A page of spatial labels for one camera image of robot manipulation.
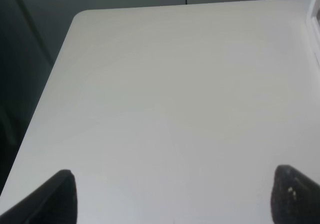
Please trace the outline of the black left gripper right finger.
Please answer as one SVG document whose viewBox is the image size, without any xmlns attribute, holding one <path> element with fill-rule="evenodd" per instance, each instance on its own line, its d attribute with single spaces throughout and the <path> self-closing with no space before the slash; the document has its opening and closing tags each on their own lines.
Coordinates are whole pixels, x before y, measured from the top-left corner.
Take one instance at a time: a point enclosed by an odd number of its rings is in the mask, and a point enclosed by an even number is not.
<svg viewBox="0 0 320 224">
<path fill-rule="evenodd" d="M 271 191 L 274 223 L 319 223 L 319 184 L 290 165 L 275 169 Z"/>
</svg>

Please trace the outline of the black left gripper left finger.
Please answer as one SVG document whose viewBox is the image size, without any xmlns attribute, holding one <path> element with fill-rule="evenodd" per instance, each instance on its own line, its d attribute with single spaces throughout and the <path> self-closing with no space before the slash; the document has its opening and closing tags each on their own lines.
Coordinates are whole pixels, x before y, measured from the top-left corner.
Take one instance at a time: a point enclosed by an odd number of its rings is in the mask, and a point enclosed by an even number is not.
<svg viewBox="0 0 320 224">
<path fill-rule="evenodd" d="M 76 180 L 58 171 L 22 201 L 1 214 L 1 223 L 77 223 Z"/>
</svg>

